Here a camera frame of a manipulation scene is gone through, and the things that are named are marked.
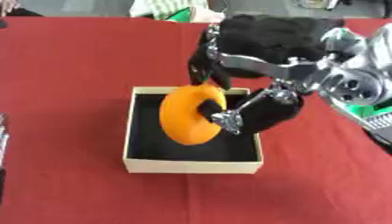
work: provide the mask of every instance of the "table surface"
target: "table surface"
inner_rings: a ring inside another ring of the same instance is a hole
[[[348,26],[368,35],[387,21]],[[261,134],[265,164],[255,175],[126,172],[132,87],[186,84],[204,24],[8,22],[0,109],[10,115],[11,139],[0,223],[392,223],[392,157],[315,94],[297,119]]]

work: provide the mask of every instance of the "orange fruit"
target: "orange fruit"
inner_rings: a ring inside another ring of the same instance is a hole
[[[198,112],[206,99],[226,109],[225,95],[209,84],[179,87],[168,94],[159,108],[159,121],[166,135],[184,145],[203,144],[218,135],[221,127]]]

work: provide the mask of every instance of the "cardboard box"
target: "cardboard box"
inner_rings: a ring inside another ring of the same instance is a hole
[[[172,141],[159,125],[159,105],[175,87],[134,87],[129,107],[123,162],[128,172],[255,173],[263,164],[258,134],[235,136],[222,130],[213,140],[195,146]],[[232,108],[246,88],[225,92]]]

